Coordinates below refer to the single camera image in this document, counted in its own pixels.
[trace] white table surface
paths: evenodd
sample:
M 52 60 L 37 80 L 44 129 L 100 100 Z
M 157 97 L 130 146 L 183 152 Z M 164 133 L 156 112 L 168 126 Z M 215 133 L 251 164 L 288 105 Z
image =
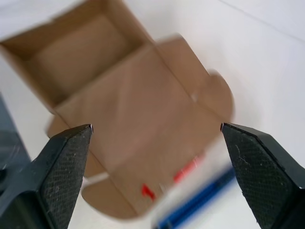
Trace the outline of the white table surface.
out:
M 20 0 L 0 8 L 0 39 L 50 21 L 81 0 Z M 153 38 L 178 32 L 207 69 L 216 69 L 234 95 L 234 122 L 272 134 L 303 166 L 305 134 L 305 16 L 301 0 L 126 0 Z M 34 159 L 48 141 L 51 114 L 0 57 L 0 91 Z M 228 161 L 224 142 L 208 152 L 202 174 Z M 200 172 L 174 188 L 151 214 L 119 222 L 79 196 L 70 229 L 149 229 L 151 221 L 190 192 Z M 230 185 L 183 228 L 258 229 L 240 188 Z

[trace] folded cardboard tab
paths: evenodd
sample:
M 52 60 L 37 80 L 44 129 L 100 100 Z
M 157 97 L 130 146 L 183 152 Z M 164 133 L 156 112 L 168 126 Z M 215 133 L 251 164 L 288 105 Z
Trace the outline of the folded cardboard tab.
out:
M 232 116 L 224 79 L 182 37 L 152 42 L 119 0 L 87 1 L 2 46 L 55 114 L 49 136 L 93 124 L 85 175 L 110 176 L 82 196 L 112 217 L 145 213 Z

